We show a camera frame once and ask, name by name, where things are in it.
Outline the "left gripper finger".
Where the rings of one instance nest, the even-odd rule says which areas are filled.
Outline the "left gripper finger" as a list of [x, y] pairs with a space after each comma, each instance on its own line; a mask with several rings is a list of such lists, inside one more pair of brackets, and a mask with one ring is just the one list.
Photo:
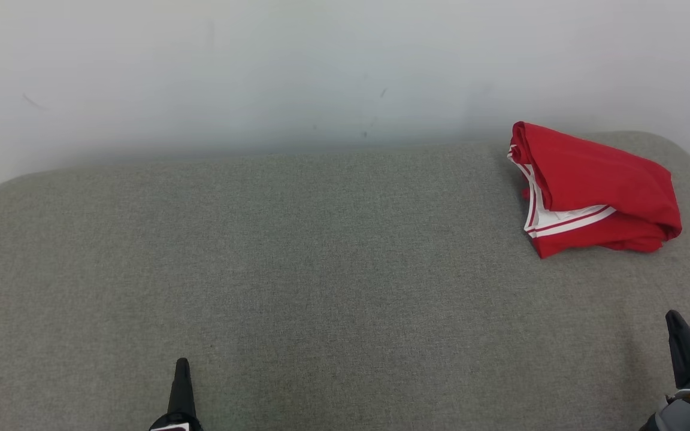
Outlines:
[[175, 364], [167, 415], [176, 420], [197, 420], [190, 364], [185, 357]]

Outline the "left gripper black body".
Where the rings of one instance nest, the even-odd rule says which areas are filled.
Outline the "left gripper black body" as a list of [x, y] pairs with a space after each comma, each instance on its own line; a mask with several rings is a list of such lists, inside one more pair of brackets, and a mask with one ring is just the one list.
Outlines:
[[200, 421], [190, 414], [164, 414], [154, 421], [149, 431], [194, 431], [203, 430]]

